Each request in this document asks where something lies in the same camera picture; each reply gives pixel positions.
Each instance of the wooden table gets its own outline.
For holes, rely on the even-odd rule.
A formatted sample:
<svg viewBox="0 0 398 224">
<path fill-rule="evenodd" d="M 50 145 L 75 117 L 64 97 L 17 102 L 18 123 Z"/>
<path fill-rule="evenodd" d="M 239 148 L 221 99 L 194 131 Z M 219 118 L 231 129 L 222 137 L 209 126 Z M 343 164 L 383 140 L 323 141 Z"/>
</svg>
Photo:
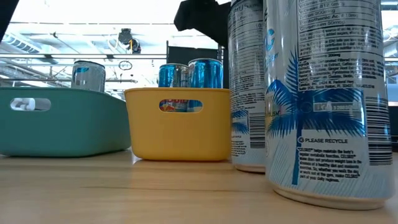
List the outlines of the wooden table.
<svg viewBox="0 0 398 224">
<path fill-rule="evenodd" d="M 395 154 L 398 185 L 398 154 Z M 228 163 L 136 161 L 131 151 L 82 159 L 0 159 L 0 223 L 398 223 L 385 208 L 352 212 L 275 194 Z"/>
</svg>

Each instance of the can rim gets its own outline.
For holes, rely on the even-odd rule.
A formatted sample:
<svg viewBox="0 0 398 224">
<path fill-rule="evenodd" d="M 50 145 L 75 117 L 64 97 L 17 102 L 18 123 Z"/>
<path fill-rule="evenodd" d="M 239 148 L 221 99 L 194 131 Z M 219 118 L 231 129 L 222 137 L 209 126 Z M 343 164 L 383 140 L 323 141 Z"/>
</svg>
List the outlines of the can rim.
<svg viewBox="0 0 398 224">
<path fill-rule="evenodd" d="M 211 61 L 214 61 L 214 62 L 221 63 L 221 61 L 219 61 L 217 59 L 214 59 L 214 58 L 196 58 L 196 59 L 193 59 L 193 60 L 189 61 L 188 64 L 191 64 L 192 62 L 196 62 L 197 60 L 211 60 Z"/>
<path fill-rule="evenodd" d="M 180 64 L 180 63 L 166 63 L 160 66 L 160 68 L 162 68 L 163 66 L 167 66 L 167 65 L 179 65 L 179 66 L 183 66 L 183 67 L 188 67 L 188 65 L 184 65 L 184 64 Z"/>
<path fill-rule="evenodd" d="M 75 62 L 75 63 L 73 63 L 73 64 L 76 64 L 76 63 L 78 63 L 78 62 L 93 63 L 93 64 L 96 64 L 96 65 L 99 65 L 99 66 L 101 66 L 101 67 L 105 68 L 105 66 L 104 66 L 104 65 L 102 65 L 102 64 L 100 64 L 100 63 L 91 62 L 91 61 L 86 61 L 86 60 L 78 60 L 78 61 L 76 61 L 76 62 Z"/>
</svg>

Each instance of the barcode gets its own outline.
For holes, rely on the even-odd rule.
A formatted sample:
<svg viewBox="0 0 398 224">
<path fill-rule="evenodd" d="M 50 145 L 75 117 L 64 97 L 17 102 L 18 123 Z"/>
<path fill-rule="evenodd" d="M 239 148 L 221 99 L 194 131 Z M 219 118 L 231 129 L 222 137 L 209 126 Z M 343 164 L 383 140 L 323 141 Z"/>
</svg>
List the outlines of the barcode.
<svg viewBox="0 0 398 224">
<path fill-rule="evenodd" d="M 251 113 L 249 115 L 250 148 L 264 149 L 266 147 L 266 115 Z"/>
<path fill-rule="evenodd" d="M 391 165 L 392 148 L 388 101 L 377 97 L 366 97 L 366 122 L 370 165 Z"/>
</svg>

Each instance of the palm tree graphic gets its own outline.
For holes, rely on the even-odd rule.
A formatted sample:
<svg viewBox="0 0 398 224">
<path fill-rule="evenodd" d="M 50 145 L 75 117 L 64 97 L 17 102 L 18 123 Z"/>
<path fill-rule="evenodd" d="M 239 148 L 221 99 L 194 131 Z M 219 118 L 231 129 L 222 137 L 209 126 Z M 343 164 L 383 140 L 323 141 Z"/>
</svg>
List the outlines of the palm tree graphic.
<svg viewBox="0 0 398 224">
<path fill-rule="evenodd" d="M 242 120 L 248 119 L 249 112 L 247 110 L 238 110 L 231 113 L 232 131 L 241 134 L 249 134 L 249 127 L 247 122 L 243 123 Z"/>
<path fill-rule="evenodd" d="M 291 52 L 289 66 L 285 74 L 284 85 L 280 80 L 274 80 L 266 91 L 267 105 L 273 109 L 284 110 L 274 116 L 267 124 L 269 138 L 282 138 L 297 130 L 295 162 L 292 185 L 298 184 L 299 179 L 299 148 L 304 139 L 302 130 L 325 131 L 327 135 L 346 134 L 350 136 L 365 136 L 364 116 L 353 116 L 349 111 L 315 110 L 315 103 L 352 103 L 361 102 L 364 108 L 363 92 L 354 88 L 330 88 L 322 90 L 299 91 L 299 61 L 298 52 Z"/>
</svg>

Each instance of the white can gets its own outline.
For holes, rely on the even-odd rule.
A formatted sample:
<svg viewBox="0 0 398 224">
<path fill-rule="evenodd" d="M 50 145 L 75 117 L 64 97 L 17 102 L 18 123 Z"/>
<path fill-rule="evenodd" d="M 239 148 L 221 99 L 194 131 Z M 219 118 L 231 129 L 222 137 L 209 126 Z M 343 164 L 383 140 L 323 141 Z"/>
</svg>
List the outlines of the white can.
<svg viewBox="0 0 398 224">
<path fill-rule="evenodd" d="M 228 21 L 232 162 L 264 172 L 265 89 L 262 1 L 237 0 Z"/>
<path fill-rule="evenodd" d="M 72 71 L 72 88 L 105 92 L 105 66 L 95 62 L 76 61 Z"/>
<path fill-rule="evenodd" d="M 300 202 L 383 206 L 394 179 L 380 0 L 267 7 L 267 178 Z"/>
</svg>

